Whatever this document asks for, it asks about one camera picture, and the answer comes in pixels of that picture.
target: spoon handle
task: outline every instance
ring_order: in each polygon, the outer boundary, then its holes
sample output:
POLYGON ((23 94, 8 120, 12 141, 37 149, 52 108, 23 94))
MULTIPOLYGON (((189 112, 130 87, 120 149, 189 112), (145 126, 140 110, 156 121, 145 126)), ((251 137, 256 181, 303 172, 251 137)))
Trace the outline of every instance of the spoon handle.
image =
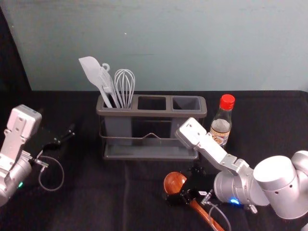
MULTIPOLYGON (((198 202, 196 202, 196 200, 192 200, 189 205, 194 210, 196 210, 208 224, 210 224, 208 213, 205 212, 205 210, 198 204, 198 202)), ((213 218, 211 218, 211 220, 217 231, 225 231, 213 218)))

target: plastic bottle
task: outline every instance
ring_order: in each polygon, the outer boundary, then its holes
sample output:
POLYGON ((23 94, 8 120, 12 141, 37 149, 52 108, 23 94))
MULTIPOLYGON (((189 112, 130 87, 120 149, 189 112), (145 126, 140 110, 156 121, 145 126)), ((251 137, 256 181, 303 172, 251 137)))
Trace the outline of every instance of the plastic bottle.
POLYGON ((223 95, 220 98, 219 110, 211 124, 210 133, 213 139, 223 148, 226 146, 232 127, 231 113, 234 103, 235 97, 233 95, 223 95))

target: bottle label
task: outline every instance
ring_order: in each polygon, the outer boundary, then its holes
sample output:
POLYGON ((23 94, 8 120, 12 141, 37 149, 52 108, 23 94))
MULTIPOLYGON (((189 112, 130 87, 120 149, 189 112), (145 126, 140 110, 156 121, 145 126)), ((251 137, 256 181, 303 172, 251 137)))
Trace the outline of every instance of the bottle label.
POLYGON ((230 131, 221 133, 221 132, 215 131, 215 130, 211 127, 210 133, 212 134, 213 139, 214 139, 220 146, 224 146, 224 145, 227 143, 227 141, 228 141, 228 137, 229 137, 230 131))

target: red bottle cap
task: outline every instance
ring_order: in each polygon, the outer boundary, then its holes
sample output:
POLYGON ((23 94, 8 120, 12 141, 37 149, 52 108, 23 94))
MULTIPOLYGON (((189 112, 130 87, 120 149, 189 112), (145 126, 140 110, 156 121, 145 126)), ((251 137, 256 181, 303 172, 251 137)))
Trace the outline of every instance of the red bottle cap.
POLYGON ((223 95, 220 98, 220 107, 224 110, 232 110, 235 103, 235 97, 233 95, 223 95))

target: cable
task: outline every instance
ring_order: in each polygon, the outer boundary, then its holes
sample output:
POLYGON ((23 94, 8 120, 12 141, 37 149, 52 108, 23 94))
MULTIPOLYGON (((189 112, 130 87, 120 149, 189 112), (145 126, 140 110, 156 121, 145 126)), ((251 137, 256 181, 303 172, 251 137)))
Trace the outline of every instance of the cable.
POLYGON ((50 160, 54 160, 54 161, 60 166, 61 171, 62 171, 62 181, 61 181, 61 184, 60 184, 57 188, 54 188, 54 189, 46 188, 46 187, 42 184, 42 182, 41 182, 42 173, 43 173, 43 171, 45 170, 45 167, 43 167, 43 168, 41 169, 39 175, 38 175, 38 179, 39 179, 39 180, 38 180, 38 183, 39 183, 39 185, 40 185, 43 189, 45 189, 45 190, 47 190, 47 191, 50 191, 50 192, 57 191, 59 188, 62 187, 62 185, 63 185, 63 183, 64 183, 64 169, 63 169, 62 165, 60 164, 60 162, 57 161, 55 158, 50 157, 50 156, 42 155, 42 153, 43 153, 43 151, 41 151, 41 152, 38 154, 38 157, 37 157, 37 158, 43 157, 43 158, 47 158, 47 159, 50 159, 50 160))
POLYGON ((212 213, 213 209, 215 208, 223 216, 223 218, 225 218, 225 220, 226 220, 226 222, 228 224, 229 231, 232 231, 231 224, 230 224, 227 216, 217 207, 217 205, 215 205, 215 204, 213 204, 211 202, 207 202, 207 204, 212 206, 210 211, 208 212, 208 217, 209 217, 210 225, 211 225, 212 229, 216 231, 216 228, 213 225, 213 222, 212 222, 212 219, 211 219, 211 213, 212 213))

